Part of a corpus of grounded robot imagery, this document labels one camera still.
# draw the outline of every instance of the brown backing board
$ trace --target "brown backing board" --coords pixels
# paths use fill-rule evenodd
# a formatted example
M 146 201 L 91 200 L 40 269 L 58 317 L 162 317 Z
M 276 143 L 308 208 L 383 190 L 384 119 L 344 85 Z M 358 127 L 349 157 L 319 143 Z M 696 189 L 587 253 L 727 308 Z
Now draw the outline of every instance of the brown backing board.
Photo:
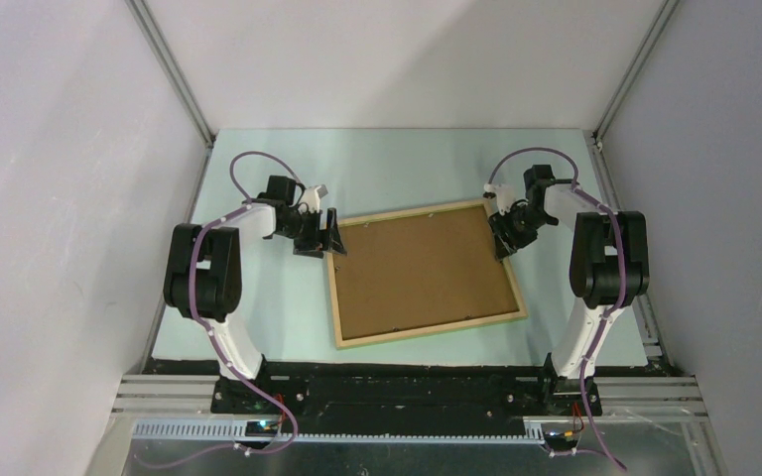
M 348 256 L 327 257 L 336 346 L 526 317 L 488 212 L 473 200 L 342 220 Z

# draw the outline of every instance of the purple wire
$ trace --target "purple wire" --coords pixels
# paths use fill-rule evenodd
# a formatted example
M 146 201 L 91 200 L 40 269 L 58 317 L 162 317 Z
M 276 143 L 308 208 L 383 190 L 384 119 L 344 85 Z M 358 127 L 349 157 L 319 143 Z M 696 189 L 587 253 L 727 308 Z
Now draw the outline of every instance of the purple wire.
M 235 156 L 232 159 L 232 162 L 229 163 L 229 177 L 232 179 L 232 183 L 235 184 L 235 187 L 238 189 L 238 191 L 240 191 L 241 194 L 244 195 L 245 201 L 252 200 L 252 197 L 250 196 L 249 193 L 247 193 L 247 190 L 245 190 L 244 187 L 241 186 L 241 183 L 238 182 L 238 179 L 235 177 L 235 163 L 238 162 L 240 159 L 242 159 L 244 157 L 247 157 L 247 156 L 261 156 L 261 157 L 266 157 L 266 158 L 268 158 L 270 160 L 276 161 L 279 165 L 281 165 L 282 167 L 284 167 L 288 171 L 288 173 L 291 175 L 291 177 L 294 178 L 294 180 L 296 180 L 299 183 L 302 183 L 300 178 L 297 177 L 296 173 L 294 173 L 294 170 L 291 169 L 291 166 L 285 164 L 285 161 L 283 161 L 282 159 L 279 159 L 278 157 L 276 157 L 274 155 L 271 155 L 271 154 L 268 154 L 266 152 L 259 152 L 259 151 L 242 152 L 242 153 L 238 154 L 237 156 Z
M 588 194 L 585 190 L 579 187 L 579 182 L 577 179 L 579 178 L 579 169 L 576 166 L 576 162 L 573 161 L 571 157 L 569 157 L 566 153 L 562 151 L 558 151 L 556 149 L 551 149 L 549 147 L 529 147 L 526 149 L 521 149 L 515 152 L 510 153 L 505 158 L 501 159 L 501 162 L 498 163 L 497 166 L 495 166 L 495 169 L 492 171 L 492 175 L 489 176 L 489 183 L 492 183 L 492 181 L 495 179 L 495 175 L 498 174 L 498 169 L 504 165 L 505 162 L 512 159 L 515 156 L 518 156 L 520 154 L 524 154 L 526 152 L 549 152 L 551 154 L 556 154 L 563 159 L 567 160 L 571 167 L 573 168 L 573 178 L 571 179 L 571 191 L 576 193 L 577 196 L 582 198 L 583 200 L 587 201 L 591 205 L 594 206 L 594 208 L 597 208 L 606 215 L 609 216 L 609 221 L 612 225 L 612 231 L 615 235 L 615 248 L 617 249 L 617 260 L 618 260 L 618 275 L 620 277 L 620 288 L 618 289 L 618 299 L 615 302 L 615 304 L 605 310 L 603 312 L 603 319 L 600 321 L 600 325 L 597 327 L 597 331 L 594 333 L 594 338 L 591 340 L 591 344 L 588 346 L 588 352 L 582 356 L 582 364 L 579 367 L 579 392 L 582 396 L 582 405 L 585 408 L 585 414 L 588 417 L 588 424 L 591 426 L 591 429 L 594 431 L 594 435 L 597 437 L 597 442 L 600 443 L 600 447 L 603 449 L 602 454 L 604 454 L 609 460 L 614 463 L 615 466 L 618 467 L 623 472 L 626 472 L 626 465 L 623 464 L 619 459 L 617 459 L 611 451 L 609 451 L 609 447 L 606 446 L 606 442 L 603 440 L 603 436 L 600 433 L 600 430 L 597 429 L 596 423 L 594 423 L 594 416 L 591 414 L 591 404 L 588 402 L 588 393 L 585 390 L 585 369 L 588 365 L 588 361 L 594 356 L 594 351 L 597 349 L 597 346 L 600 345 L 600 341 L 603 339 L 603 332 L 605 332 L 606 325 L 609 324 L 609 316 L 612 315 L 612 312 L 615 310 L 621 308 L 624 301 L 626 300 L 626 256 L 624 255 L 623 251 L 623 237 L 620 233 L 620 225 L 617 221 L 617 216 L 615 215 L 614 211 L 603 203 L 600 202 L 600 200 L 594 198 L 590 194 Z M 594 450 L 578 450 L 577 452 L 593 452 L 595 454 L 599 454 L 599 452 Z
M 284 444 L 279 445 L 275 448 L 271 448 L 270 446 L 267 446 L 262 449 L 255 449 L 255 448 L 250 448 L 248 446 L 244 446 L 243 444 L 238 442 L 219 443 L 219 444 L 210 446 L 208 448 L 202 449 L 192 455 L 186 456 L 185 458 L 179 459 L 177 461 L 172 461 L 169 463 L 161 463 L 161 464 L 147 463 L 139 459 L 138 456 L 135 456 L 136 461 L 138 461 L 142 466 L 148 469 L 174 468 L 182 464 L 188 463 L 189 461 L 195 458 L 203 456 L 206 453 L 210 453 L 218 449 L 243 448 L 245 452 L 252 453 L 252 454 L 277 453 L 287 448 L 288 446 L 290 446 L 297 439 L 297 436 L 299 436 L 299 424 L 297 423 L 297 418 L 294 416 L 293 412 L 291 412 L 290 409 L 288 409 L 288 407 L 285 406 L 285 404 L 279 402 L 278 400 L 268 395 L 266 392 L 256 387 L 255 384 L 250 382 L 249 379 L 247 379 L 244 376 L 244 374 L 242 374 L 240 371 L 238 371 L 235 368 L 235 366 L 229 361 L 229 358 L 226 357 L 226 354 L 223 353 L 223 349 L 220 348 L 220 344 L 217 342 L 217 337 L 214 335 L 214 330 L 211 327 L 211 324 L 208 323 L 208 321 L 206 321 L 202 317 L 200 317 L 196 309 L 196 281 L 195 281 L 196 280 L 196 264 L 197 264 L 197 257 L 199 256 L 199 250 L 200 248 L 202 248 L 202 241 L 205 238 L 205 234 L 208 232 L 208 230 L 214 228 L 215 226 L 240 216 L 241 214 L 246 212 L 247 209 L 248 209 L 247 206 L 244 205 L 238 208 L 237 210 L 234 210 L 226 214 L 225 216 L 222 216 L 214 221 L 208 222 L 202 226 L 202 229 L 197 234 L 196 239 L 194 240 L 193 251 L 191 252 L 191 262 L 190 262 L 190 269 L 189 269 L 189 305 L 191 309 L 191 317 L 196 323 L 198 323 L 199 325 L 203 327 L 203 329 L 205 329 L 205 332 L 208 335 L 208 340 L 211 342 L 211 346 L 214 348 L 214 352 L 217 354 L 217 358 L 220 359 L 223 365 L 229 369 L 229 372 L 231 372 L 232 375 L 234 375 L 235 378 L 237 378 L 248 389 L 258 394 L 259 396 L 261 396 L 263 399 L 270 402 L 271 404 L 275 405 L 277 408 L 279 408 L 279 410 L 285 413 L 285 415 L 291 421 L 291 426 L 292 426 L 291 436 L 290 438 L 288 438 L 287 441 L 285 441 Z
M 202 240 L 205 238 L 205 234 L 208 232 L 208 230 L 223 223 L 224 221 L 229 221 L 240 216 L 245 211 L 247 211 L 247 207 L 242 206 L 238 208 L 237 210 L 234 210 L 228 213 L 226 216 L 223 216 L 214 221 L 208 222 L 205 225 L 203 225 L 202 229 L 197 234 L 196 240 L 194 240 L 194 248 L 193 248 L 193 251 L 191 252 L 191 263 L 190 263 L 190 269 L 189 269 L 189 305 L 191 308 L 191 317 L 194 319 L 194 321 L 196 321 L 199 325 L 201 325 L 205 329 L 206 333 L 208 334 L 208 340 L 211 341 L 211 346 L 214 347 L 214 351 L 215 353 L 217 353 L 217 358 L 219 358 L 220 361 L 223 362 L 223 365 L 229 369 L 229 372 L 231 372 L 232 375 L 234 375 L 249 390 L 258 394 L 264 400 L 270 402 L 271 404 L 275 405 L 279 410 L 284 412 L 285 415 L 288 417 L 288 419 L 291 421 L 291 425 L 293 426 L 292 428 L 293 431 L 291 433 L 291 437 L 285 442 L 285 444 L 280 445 L 276 448 L 269 448 L 269 447 L 263 448 L 263 449 L 245 448 L 245 450 L 249 451 L 250 453 L 271 454 L 271 453 L 276 453 L 287 448 L 288 446 L 291 445 L 291 443 L 294 442 L 295 439 L 297 439 L 297 436 L 299 435 L 299 425 L 297 424 L 297 418 L 288 409 L 288 407 L 285 406 L 285 404 L 279 402 L 278 400 L 274 399 L 263 390 L 256 387 L 255 384 L 250 382 L 244 376 L 244 374 L 242 374 L 240 371 L 238 371 L 235 368 L 234 365 L 232 365 L 232 363 L 229 361 L 229 358 L 226 357 L 226 354 L 223 353 L 223 349 L 220 348 L 220 344 L 217 342 L 217 337 L 214 335 L 214 331 L 211 327 L 211 324 L 209 324 L 202 317 L 200 317 L 196 309 L 196 287 L 195 287 L 196 263 L 197 263 L 197 257 L 199 256 L 199 250 L 202 247 Z
M 566 161 L 568 161 L 568 163 L 571 164 L 571 167 L 573 168 L 573 178 L 571 179 L 571 186 L 576 185 L 576 181 L 577 179 L 579 179 L 579 169 L 576 167 L 576 162 L 574 162 L 573 159 L 569 157 L 569 155 L 564 153 L 563 151 L 558 151 L 557 149 L 551 149 L 550 147 L 528 147 L 526 149 L 519 149 L 518 151 L 509 153 L 507 157 L 501 159 L 501 162 L 499 162 L 498 165 L 495 166 L 495 169 L 492 170 L 492 175 L 489 176 L 489 183 L 492 183 L 492 181 L 495 180 L 495 175 L 498 174 L 498 169 L 500 169 L 505 162 L 509 161 L 515 156 L 518 156 L 527 152 L 548 152 L 551 154 L 556 154 L 562 157 L 563 159 L 565 159 Z

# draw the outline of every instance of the purple cable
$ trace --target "purple cable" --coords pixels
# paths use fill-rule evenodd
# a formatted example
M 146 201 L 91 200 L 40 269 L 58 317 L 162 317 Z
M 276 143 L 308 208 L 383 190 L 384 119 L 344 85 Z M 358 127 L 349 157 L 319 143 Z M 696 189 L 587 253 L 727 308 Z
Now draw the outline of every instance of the purple cable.
M 233 443 L 219 443 L 215 444 L 213 446 L 210 446 L 208 448 L 202 449 L 192 455 L 186 456 L 185 458 L 179 459 L 177 461 L 172 461 L 169 463 L 160 463 L 160 464 L 154 464 L 154 463 L 147 463 L 145 461 L 142 461 L 138 458 L 138 456 L 135 456 L 136 461 L 138 461 L 142 466 L 148 468 L 148 469 L 169 469 L 174 468 L 177 466 L 180 466 L 182 464 L 188 463 L 189 461 L 198 458 L 200 456 L 203 456 L 206 453 L 210 453 L 212 451 L 216 451 L 218 449 L 228 449 L 228 448 L 243 448 L 245 452 L 251 453 L 251 454 L 272 454 L 277 453 L 279 451 L 282 451 L 283 449 L 290 446 L 296 439 L 297 436 L 299 436 L 299 425 L 297 424 L 297 418 L 294 416 L 293 412 L 288 409 L 288 407 L 285 406 L 285 404 L 279 402 L 278 400 L 274 399 L 270 395 L 268 395 L 266 392 L 262 391 L 258 387 L 255 386 L 252 382 L 247 379 L 244 374 L 242 374 L 240 371 L 238 371 L 234 365 L 229 361 L 229 358 L 226 357 L 226 354 L 223 353 L 223 349 L 220 348 L 220 344 L 217 342 L 217 337 L 214 335 L 214 330 L 211 327 L 211 324 L 209 324 L 205 319 L 199 316 L 199 313 L 196 309 L 196 264 L 197 264 L 197 257 L 199 256 L 199 250 L 202 248 L 202 241 L 205 238 L 205 234 L 208 232 L 208 230 L 214 228 L 215 226 L 225 222 L 232 220 L 241 214 L 243 214 L 245 211 L 247 211 L 247 206 L 241 206 L 237 210 L 234 210 L 225 216 L 222 216 L 214 221 L 208 222 L 205 225 L 202 226 L 202 229 L 197 234 L 196 239 L 194 240 L 194 247 L 193 251 L 191 252 L 191 262 L 190 262 L 190 270 L 189 270 L 189 304 L 191 308 L 191 317 L 194 319 L 196 323 L 201 325 L 203 329 L 205 329 L 206 334 L 208 334 L 208 340 L 211 342 L 211 346 L 214 348 L 214 352 L 217 354 L 217 358 L 220 359 L 220 361 L 223 363 L 226 368 L 229 369 L 229 371 L 232 373 L 232 375 L 235 376 L 242 384 L 244 384 L 248 389 L 253 391 L 254 393 L 258 394 L 264 400 L 270 402 L 271 404 L 275 405 L 279 410 L 285 413 L 285 415 L 288 417 L 288 419 L 291 421 L 292 426 L 292 432 L 291 437 L 288 438 L 287 441 L 285 441 L 284 444 L 277 446 L 275 448 L 271 448 L 269 446 L 262 448 L 262 449 L 255 449 L 250 448 L 248 446 L 244 446 L 241 443 L 233 442 Z
M 505 162 L 509 161 L 515 156 L 518 156 L 527 152 L 548 152 L 551 154 L 556 154 L 562 157 L 563 159 L 565 159 L 566 161 L 568 161 L 568 163 L 571 164 L 571 167 L 573 168 L 573 178 L 571 179 L 571 186 L 576 185 L 576 181 L 577 179 L 579 179 L 579 169 L 576 167 L 576 162 L 574 162 L 573 159 L 569 157 L 568 154 L 564 153 L 563 151 L 551 149 L 550 147 L 528 147 L 526 149 L 519 149 L 518 151 L 509 153 L 507 157 L 501 159 L 501 162 L 499 162 L 498 165 L 495 166 L 495 169 L 492 170 L 492 175 L 489 176 L 488 183 L 492 183 L 492 181 L 495 180 L 495 175 L 498 174 L 498 169 L 500 169 Z
M 249 193 L 247 193 L 247 190 L 245 190 L 244 187 L 241 186 L 241 183 L 238 182 L 238 179 L 235 177 L 235 163 L 238 162 L 240 159 L 247 156 L 261 156 L 261 157 L 266 157 L 270 160 L 276 161 L 279 165 L 281 165 L 288 171 L 288 173 L 294 178 L 294 180 L 296 180 L 299 183 L 302 183 L 300 178 L 297 177 L 297 175 L 294 173 L 294 170 L 291 169 L 289 165 L 285 164 L 285 161 L 283 161 L 282 159 L 279 159 L 278 157 L 268 154 L 266 152 L 259 152 L 259 151 L 242 152 L 238 154 L 237 156 L 235 156 L 235 158 L 232 159 L 232 162 L 229 163 L 229 177 L 232 179 L 232 183 L 235 184 L 235 187 L 238 189 L 238 191 L 240 191 L 241 194 L 244 195 L 244 198 L 246 199 L 245 201 L 252 200 L 252 197 L 250 196 Z
M 579 182 L 577 179 L 579 178 L 579 169 L 576 166 L 576 162 L 573 161 L 571 157 L 569 157 L 566 153 L 562 151 L 558 151 L 556 149 L 551 149 L 549 147 L 529 147 L 526 149 L 521 149 L 515 152 L 510 153 L 507 155 L 507 157 L 501 159 L 501 162 L 498 163 L 497 166 L 495 166 L 495 169 L 492 171 L 492 175 L 489 176 L 489 183 L 492 183 L 492 181 L 495 179 L 495 175 L 498 174 L 498 169 L 504 165 L 505 162 L 512 159 L 515 156 L 518 156 L 520 154 L 524 154 L 526 152 L 549 152 L 551 154 L 556 154 L 563 159 L 567 160 L 571 167 L 573 168 L 573 178 L 571 179 L 571 191 L 576 193 L 577 196 L 582 198 L 583 200 L 587 201 L 591 205 L 593 205 L 595 208 L 603 211 L 606 213 L 606 215 L 609 216 L 609 221 L 612 225 L 612 231 L 615 235 L 615 248 L 617 249 L 617 259 L 618 259 L 618 275 L 620 277 L 620 288 L 618 289 L 618 299 L 615 302 L 615 304 L 610 307 L 609 309 L 605 310 L 603 312 L 603 319 L 600 321 L 600 325 L 597 327 L 597 331 L 594 333 L 594 338 L 591 340 L 591 344 L 588 346 L 588 352 L 582 356 L 582 364 L 579 367 L 579 392 L 582 396 L 582 405 L 585 408 L 585 414 L 588 417 L 588 424 L 591 426 L 591 429 L 594 431 L 594 435 L 597 437 L 597 442 L 600 443 L 600 447 L 603 449 L 603 454 L 609 458 L 609 460 L 614 463 L 615 466 L 618 467 L 623 472 L 626 472 L 626 465 L 623 464 L 619 459 L 614 457 L 614 455 L 609 451 L 609 447 L 606 446 L 606 442 L 603 440 L 602 434 L 600 434 L 600 430 L 597 429 L 597 425 L 594 423 L 594 417 L 591 414 L 591 404 L 588 402 L 588 393 L 585 390 L 585 369 L 588 365 L 588 361 L 594 356 L 594 351 L 597 350 L 597 346 L 600 345 L 600 341 L 603 339 L 603 332 L 606 329 L 606 325 L 609 324 L 608 318 L 610 315 L 612 315 L 612 312 L 619 309 L 624 301 L 626 300 L 626 256 L 624 255 L 623 251 L 623 237 L 620 234 L 620 226 L 618 225 L 617 216 L 615 215 L 614 211 L 612 211 L 611 208 L 604 205 L 600 202 L 600 200 L 594 198 L 590 194 L 588 194 L 585 190 L 579 187 Z
M 232 365 L 232 363 L 229 361 L 229 358 L 226 357 L 226 354 L 223 353 L 223 349 L 220 348 L 220 344 L 217 342 L 217 337 L 214 335 L 214 331 L 211 327 L 211 324 L 209 324 L 202 317 L 200 317 L 196 309 L 196 287 L 195 287 L 196 264 L 197 264 L 197 256 L 199 256 L 199 250 L 202 247 L 202 240 L 205 238 L 205 234 L 208 232 L 208 230 L 223 223 L 224 221 L 229 221 L 240 216 L 245 211 L 247 211 L 247 207 L 242 206 L 238 208 L 237 210 L 234 210 L 226 214 L 226 216 L 223 216 L 214 221 L 208 222 L 205 225 L 203 225 L 202 229 L 197 234 L 196 240 L 194 240 L 194 248 L 193 248 L 193 251 L 191 252 L 191 263 L 190 263 L 190 269 L 189 269 L 189 305 L 191 307 L 191 317 L 194 319 L 194 321 L 196 321 L 199 325 L 201 325 L 205 329 L 205 332 L 208 334 L 208 340 L 211 341 L 211 346 L 214 347 L 214 352 L 217 353 L 217 358 L 219 358 L 220 361 L 223 362 L 223 365 L 229 369 L 229 372 L 231 372 L 232 375 L 234 375 L 248 389 L 258 394 L 264 400 L 270 402 L 271 404 L 275 405 L 279 410 L 284 412 L 285 415 L 288 417 L 288 419 L 291 421 L 291 425 L 293 426 L 292 428 L 293 431 L 291 433 L 291 437 L 285 442 L 285 444 L 278 446 L 276 448 L 268 447 L 263 449 L 254 449 L 254 448 L 245 449 L 245 451 L 249 451 L 250 453 L 255 453 L 255 454 L 271 454 L 271 453 L 276 453 L 287 448 L 288 446 L 291 445 L 291 443 L 294 442 L 295 439 L 297 439 L 297 436 L 299 435 L 299 425 L 297 424 L 297 418 L 288 409 L 288 407 L 285 406 L 285 404 L 279 402 L 278 400 L 274 399 L 263 390 L 256 387 L 252 382 L 250 382 L 246 377 L 244 377 L 244 374 L 242 374 L 240 371 L 238 371 L 235 368 L 234 365 Z

